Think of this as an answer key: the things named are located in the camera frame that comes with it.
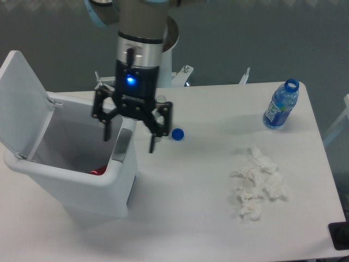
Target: black cable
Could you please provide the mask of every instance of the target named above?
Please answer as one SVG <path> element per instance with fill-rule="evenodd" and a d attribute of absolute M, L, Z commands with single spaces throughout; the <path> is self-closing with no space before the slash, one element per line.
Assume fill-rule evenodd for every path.
<path fill-rule="evenodd" d="M 347 258 L 349 258 L 349 255 L 347 255 L 346 257 L 342 257 L 339 260 L 337 260 L 337 262 L 344 262 Z"/>

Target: white tissue paper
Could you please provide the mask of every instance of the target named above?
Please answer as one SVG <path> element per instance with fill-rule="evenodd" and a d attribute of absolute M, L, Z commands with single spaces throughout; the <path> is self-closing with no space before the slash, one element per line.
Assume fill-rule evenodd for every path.
<path fill-rule="evenodd" d="M 275 172 L 266 179 L 264 187 L 271 199 L 283 198 L 286 196 L 283 181 L 284 178 L 279 172 Z"/>
<path fill-rule="evenodd" d="M 252 144 L 251 152 L 255 167 L 248 167 L 236 170 L 232 176 L 251 180 L 252 188 L 239 187 L 237 194 L 241 198 L 242 208 L 240 211 L 244 221 L 259 220 L 261 215 L 261 201 L 267 196 L 269 200 L 286 198 L 286 191 L 283 186 L 282 174 L 276 172 L 278 166 L 267 156 L 264 156 L 260 149 Z"/>
<path fill-rule="evenodd" d="M 256 199 L 248 199 L 242 203 L 240 213 L 245 221 L 256 221 L 261 216 L 261 206 Z"/>
<path fill-rule="evenodd" d="M 262 155 L 261 150 L 255 144 L 251 145 L 251 152 L 255 164 L 261 168 L 262 172 L 272 174 L 277 170 L 278 165 L 276 165 L 270 157 Z"/>

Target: white trash can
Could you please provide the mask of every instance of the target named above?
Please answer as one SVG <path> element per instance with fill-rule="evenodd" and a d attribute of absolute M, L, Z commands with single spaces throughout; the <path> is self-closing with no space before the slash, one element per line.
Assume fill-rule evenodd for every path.
<path fill-rule="evenodd" d="M 23 54 L 11 51 L 0 68 L 4 160 L 64 206 L 124 217 L 138 174 L 136 122 L 115 117 L 112 137 L 104 142 L 103 128 L 91 117 L 92 105 L 88 99 L 46 92 Z M 102 175 L 89 174 L 106 165 Z"/>

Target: robotic arm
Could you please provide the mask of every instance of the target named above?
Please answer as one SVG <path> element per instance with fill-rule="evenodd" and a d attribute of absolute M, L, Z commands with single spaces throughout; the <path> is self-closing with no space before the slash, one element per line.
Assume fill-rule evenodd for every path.
<path fill-rule="evenodd" d="M 112 4 L 120 11 L 116 86 L 115 90 L 105 85 L 96 89 L 92 117 L 105 125 L 105 141 L 110 138 L 111 120 L 115 116 L 120 114 L 143 121 L 152 133 L 149 149 L 152 153 L 155 138 L 168 136 L 172 123 L 172 103 L 155 102 L 169 2 L 114 0 Z M 116 108 L 104 112 L 103 101 L 108 97 Z M 155 108 L 164 117 L 164 124 L 157 123 L 152 113 Z"/>

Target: blue bottle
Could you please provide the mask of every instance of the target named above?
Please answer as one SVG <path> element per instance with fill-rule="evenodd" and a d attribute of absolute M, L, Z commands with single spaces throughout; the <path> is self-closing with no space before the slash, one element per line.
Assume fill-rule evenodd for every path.
<path fill-rule="evenodd" d="M 298 99 L 299 82 L 288 79 L 275 91 L 267 111 L 264 113 L 264 124 L 270 129 L 278 129 L 285 123 Z"/>

